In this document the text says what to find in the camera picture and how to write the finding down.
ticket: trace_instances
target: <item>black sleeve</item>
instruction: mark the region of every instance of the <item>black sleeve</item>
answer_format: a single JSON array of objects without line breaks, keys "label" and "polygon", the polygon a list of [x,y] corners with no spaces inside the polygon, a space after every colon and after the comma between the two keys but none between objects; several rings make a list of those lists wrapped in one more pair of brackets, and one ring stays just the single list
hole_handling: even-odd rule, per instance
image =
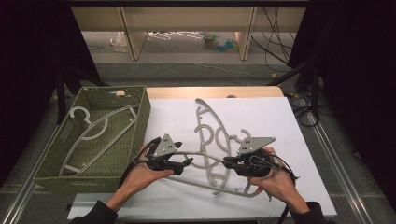
[{"label": "black sleeve", "polygon": [[309,212],[303,214],[290,212],[295,224],[327,224],[319,203],[309,202],[306,204],[310,209]]},{"label": "black sleeve", "polygon": [[113,224],[117,213],[108,208],[101,201],[97,201],[95,207],[85,217],[75,217],[70,224]]}]

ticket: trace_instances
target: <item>green basket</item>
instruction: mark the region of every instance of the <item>green basket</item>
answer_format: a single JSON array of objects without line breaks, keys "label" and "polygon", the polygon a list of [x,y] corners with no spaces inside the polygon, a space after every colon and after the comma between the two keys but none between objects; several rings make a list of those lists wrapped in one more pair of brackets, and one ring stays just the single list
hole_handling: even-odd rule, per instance
[{"label": "green basket", "polygon": [[[82,107],[89,113],[88,121]],[[82,88],[33,180],[54,193],[114,192],[124,169],[144,144],[150,109],[144,86]],[[66,159],[68,168],[63,169]]]}]

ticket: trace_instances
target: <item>human hand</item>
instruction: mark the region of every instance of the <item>human hand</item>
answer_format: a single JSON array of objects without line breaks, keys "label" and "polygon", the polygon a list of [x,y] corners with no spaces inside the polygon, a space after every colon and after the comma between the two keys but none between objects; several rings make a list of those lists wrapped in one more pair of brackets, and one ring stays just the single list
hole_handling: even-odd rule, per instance
[{"label": "human hand", "polygon": [[[268,153],[275,154],[272,147],[264,147]],[[258,186],[257,192],[265,190],[269,195],[278,198],[280,201],[288,205],[290,211],[294,213],[305,213],[309,211],[304,198],[295,188],[291,178],[286,171],[271,169],[270,173],[265,177],[249,176],[247,181]]]},{"label": "human hand", "polygon": [[173,170],[153,171],[145,162],[138,163],[106,205],[113,211],[118,212],[134,194],[145,189],[156,180],[172,174]]}]

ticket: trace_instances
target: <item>woven basket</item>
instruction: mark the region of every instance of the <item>woven basket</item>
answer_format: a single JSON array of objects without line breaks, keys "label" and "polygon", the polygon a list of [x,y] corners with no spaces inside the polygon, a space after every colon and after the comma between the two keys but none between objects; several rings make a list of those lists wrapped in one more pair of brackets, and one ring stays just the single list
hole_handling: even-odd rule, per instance
[{"label": "woven basket", "polygon": [[[74,118],[68,113],[35,173],[33,180],[37,185],[54,193],[114,192],[124,169],[143,145],[150,111],[146,88],[144,86],[82,88],[71,106],[71,108],[82,106],[87,109],[90,114],[89,121],[94,123],[117,109],[131,105],[137,105],[134,107],[135,123],[119,137],[117,136],[121,131],[134,119],[130,109],[121,110],[108,117],[103,132],[104,120],[97,122],[85,135],[84,132],[89,127],[89,123],[84,121],[85,112],[80,109],[75,110]],[[106,147],[108,149],[79,175],[69,169],[61,172],[67,154],[82,135],[93,139],[79,141],[67,160],[67,165],[81,170],[98,152]]]}]

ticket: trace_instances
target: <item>white surface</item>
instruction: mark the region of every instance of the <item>white surface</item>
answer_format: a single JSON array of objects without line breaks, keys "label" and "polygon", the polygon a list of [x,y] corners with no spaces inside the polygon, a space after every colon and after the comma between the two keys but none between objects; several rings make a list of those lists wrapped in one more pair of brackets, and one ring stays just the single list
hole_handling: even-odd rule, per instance
[{"label": "white surface", "polygon": [[[298,124],[292,114],[286,98],[231,98],[205,99],[220,117],[229,135],[237,134],[246,129],[253,137],[276,137],[270,146],[274,147],[279,157],[284,159],[293,172],[300,177],[297,189],[307,201],[319,202],[325,216],[335,216],[336,212],[330,197],[318,174]],[[199,134],[194,132],[197,126],[196,108],[199,106],[194,99],[150,100],[151,112],[148,121],[146,141],[162,137],[169,133],[172,139],[183,142],[179,150],[198,151]],[[215,130],[218,125],[208,114],[202,117],[202,123],[209,124]],[[225,152],[213,151],[215,142],[209,146],[209,153],[224,157]],[[232,155],[236,155],[238,144],[232,141]],[[172,157],[171,161],[182,161],[183,158]],[[202,163],[202,159],[194,157],[194,161]],[[195,182],[207,183],[204,170],[191,166],[186,167],[179,177]],[[243,191],[247,181],[245,177],[230,172],[227,189]],[[111,194],[78,194],[68,218],[86,215],[96,203],[105,202]],[[119,220],[138,221],[196,221],[226,219],[257,219],[279,217],[284,204],[277,199],[268,201],[265,193],[254,198],[245,198],[221,193],[213,195],[211,190],[180,184],[163,179],[153,183],[147,189],[136,194],[119,211]]]}]

